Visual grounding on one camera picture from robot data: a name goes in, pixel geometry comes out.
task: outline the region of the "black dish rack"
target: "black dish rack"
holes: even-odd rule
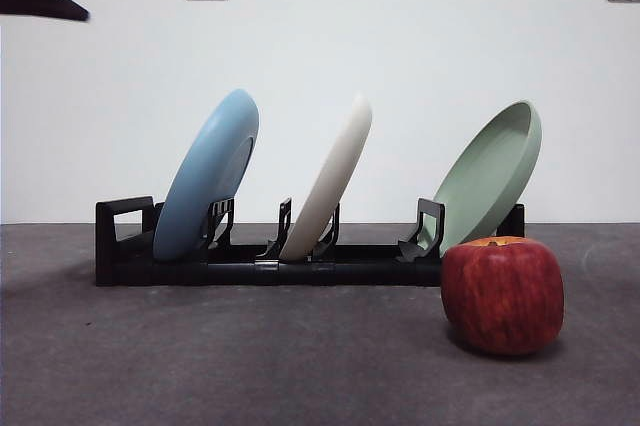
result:
[[[232,244],[234,205],[233,198],[209,205],[201,246],[178,261],[160,262],[153,258],[153,237],[163,203],[154,204],[151,196],[97,203],[96,285],[440,285],[443,204],[419,199],[414,232],[396,245],[338,244],[338,205],[328,232],[296,262],[279,259],[291,226],[291,198],[280,204],[276,239],[263,244]],[[142,211],[142,233],[118,241],[115,217],[134,211]],[[498,236],[524,237],[524,213],[524,206],[516,204]],[[427,249],[418,244],[425,215],[436,224]]]

